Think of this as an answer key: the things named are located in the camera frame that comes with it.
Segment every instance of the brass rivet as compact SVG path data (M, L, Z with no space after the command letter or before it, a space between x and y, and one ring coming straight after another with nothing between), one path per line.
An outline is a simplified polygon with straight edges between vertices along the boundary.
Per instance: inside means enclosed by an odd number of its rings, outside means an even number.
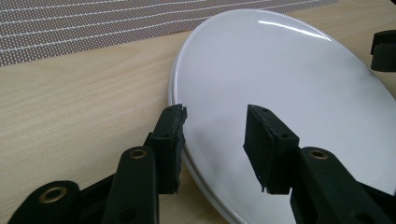
M131 157L131 159L134 160L139 160L144 158L147 155L147 151L143 150L143 149L136 149L134 151L132 151L131 153L129 153L129 157Z
M324 152L322 152L320 150L316 150L316 149L310 150L309 154L313 158L318 159L318 160L327 160L327 159L329 159L329 156L326 153L324 153Z
M59 191L56 192L56 195L54 196L49 196L50 193L54 191ZM67 188L59 186L59 187L52 187L50 189L47 189L38 197L38 201L41 203L54 203L60 199L67 193Z

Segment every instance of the white plate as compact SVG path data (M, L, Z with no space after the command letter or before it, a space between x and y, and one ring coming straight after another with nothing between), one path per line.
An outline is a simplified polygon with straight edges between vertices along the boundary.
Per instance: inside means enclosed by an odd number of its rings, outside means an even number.
M185 159L230 222L294 222L290 196L261 193L244 152L248 104L271 109L300 147L330 150L360 182L395 190L395 101L349 50L294 18L243 9L205 21L178 54L169 100L188 108Z

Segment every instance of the dotted pattern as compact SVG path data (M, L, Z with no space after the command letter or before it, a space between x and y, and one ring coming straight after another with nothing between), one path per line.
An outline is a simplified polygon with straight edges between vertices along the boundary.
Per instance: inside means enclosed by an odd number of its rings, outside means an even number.
M193 30L238 8L288 12L337 0L1 0L0 66Z

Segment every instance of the light wood surface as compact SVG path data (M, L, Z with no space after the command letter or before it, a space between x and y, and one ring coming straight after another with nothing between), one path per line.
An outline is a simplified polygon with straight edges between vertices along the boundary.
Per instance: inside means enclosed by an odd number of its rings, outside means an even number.
M376 32L396 29L389 0L339 0L287 13L370 66ZM0 223L38 187L82 189L115 172L167 107L172 62L191 32L0 68ZM395 74L375 73L396 97ZM226 223L182 166L179 195L161 196L161 223Z

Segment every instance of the glossy plate surface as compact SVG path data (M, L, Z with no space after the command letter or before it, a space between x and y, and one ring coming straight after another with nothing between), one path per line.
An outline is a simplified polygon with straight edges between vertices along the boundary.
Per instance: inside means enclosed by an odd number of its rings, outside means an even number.
M170 104L183 104L187 164L231 222L294 223L290 196L261 193L244 152L248 104L271 109L301 139L333 152L354 177L396 188L396 104L349 50L291 17L243 9L192 32L174 64Z

